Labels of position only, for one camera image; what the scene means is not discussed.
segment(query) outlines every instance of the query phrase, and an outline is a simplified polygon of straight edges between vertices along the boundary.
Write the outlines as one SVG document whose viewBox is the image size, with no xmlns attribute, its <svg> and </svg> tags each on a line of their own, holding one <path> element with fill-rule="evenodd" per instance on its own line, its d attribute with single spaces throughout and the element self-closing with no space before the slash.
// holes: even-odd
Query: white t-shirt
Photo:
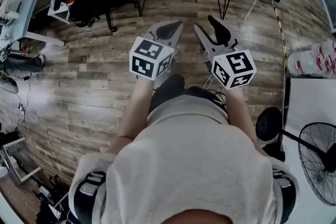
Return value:
<svg viewBox="0 0 336 224">
<path fill-rule="evenodd" d="M 229 217 L 234 224 L 280 223 L 273 168 L 276 159 L 256 151 L 211 101 L 189 95 L 169 100 L 148 117 L 148 127 L 115 156 L 82 157 L 74 192 L 90 172 L 106 172 L 92 223 L 160 224 L 188 209 Z"/>
</svg>

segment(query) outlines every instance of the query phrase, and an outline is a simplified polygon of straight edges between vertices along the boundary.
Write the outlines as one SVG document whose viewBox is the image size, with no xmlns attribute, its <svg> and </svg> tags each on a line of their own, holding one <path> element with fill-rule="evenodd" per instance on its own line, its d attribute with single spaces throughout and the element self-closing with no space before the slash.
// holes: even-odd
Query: white desk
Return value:
<svg viewBox="0 0 336 224">
<path fill-rule="evenodd" d="M 20 175 L 18 174 L 17 170 L 15 169 L 15 167 L 12 165 L 11 163 L 11 159 L 9 157 L 9 154 L 7 152 L 7 149 L 10 147 L 10 146 L 13 146 L 17 143 L 20 143 L 22 141 L 26 140 L 25 137 L 23 138 L 20 138 L 18 140 L 15 140 L 13 142 L 10 142 L 6 145 L 3 145 L 2 146 L 2 149 L 4 150 L 4 153 L 5 153 L 5 164 L 8 168 L 8 174 L 9 176 L 11 177 L 13 183 L 16 185 L 16 186 L 19 186 L 21 185 L 24 181 L 26 181 L 28 178 L 30 178 L 32 175 L 34 175 L 35 173 L 37 173 L 38 171 L 41 170 L 41 167 L 37 167 L 34 171 L 30 172 L 28 175 L 25 175 L 24 177 L 20 177 Z"/>
<path fill-rule="evenodd" d="M 20 0 L 21 4 L 18 9 L 19 17 L 11 23 L 10 38 L 7 40 L 0 40 L 0 48 L 13 43 L 23 37 L 40 40 L 60 46 L 64 46 L 64 41 L 59 39 L 46 37 L 28 31 L 31 15 L 37 0 Z"/>
</svg>

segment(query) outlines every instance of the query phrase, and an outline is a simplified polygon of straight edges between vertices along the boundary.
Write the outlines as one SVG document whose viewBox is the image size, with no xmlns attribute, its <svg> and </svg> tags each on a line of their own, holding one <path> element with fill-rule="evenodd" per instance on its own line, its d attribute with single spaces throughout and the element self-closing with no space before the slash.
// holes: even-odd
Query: white wall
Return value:
<svg viewBox="0 0 336 224">
<path fill-rule="evenodd" d="M 24 224 L 0 193 L 0 218 L 5 224 Z"/>
<path fill-rule="evenodd" d="M 326 122 L 336 125 L 336 80 L 291 79 L 288 119 L 285 130 L 299 136 L 308 123 Z M 297 207 L 286 224 L 330 224 L 336 208 L 325 205 L 312 191 L 304 175 L 298 153 L 298 143 L 284 137 L 286 163 L 300 186 Z"/>
</svg>

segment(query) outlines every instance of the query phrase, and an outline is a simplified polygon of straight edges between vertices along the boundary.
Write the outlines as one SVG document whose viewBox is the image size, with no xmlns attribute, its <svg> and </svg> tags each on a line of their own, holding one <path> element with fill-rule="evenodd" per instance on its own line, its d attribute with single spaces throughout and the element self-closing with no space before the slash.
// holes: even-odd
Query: person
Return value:
<svg viewBox="0 0 336 224">
<path fill-rule="evenodd" d="M 172 75 L 140 77 L 106 153 L 85 155 L 69 193 L 81 223 L 282 223 L 274 170 L 242 89 L 223 101 Z"/>
</svg>

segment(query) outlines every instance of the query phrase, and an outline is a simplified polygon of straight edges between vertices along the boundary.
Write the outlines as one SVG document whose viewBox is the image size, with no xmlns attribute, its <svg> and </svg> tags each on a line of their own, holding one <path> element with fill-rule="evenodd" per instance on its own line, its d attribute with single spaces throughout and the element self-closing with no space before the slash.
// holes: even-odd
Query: white box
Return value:
<svg viewBox="0 0 336 224">
<path fill-rule="evenodd" d="M 174 51 L 169 46 L 137 37 L 130 51 L 130 72 L 155 80 L 170 67 Z"/>
<path fill-rule="evenodd" d="M 247 85 L 257 72 L 249 50 L 214 57 L 212 74 L 226 90 Z"/>
</svg>

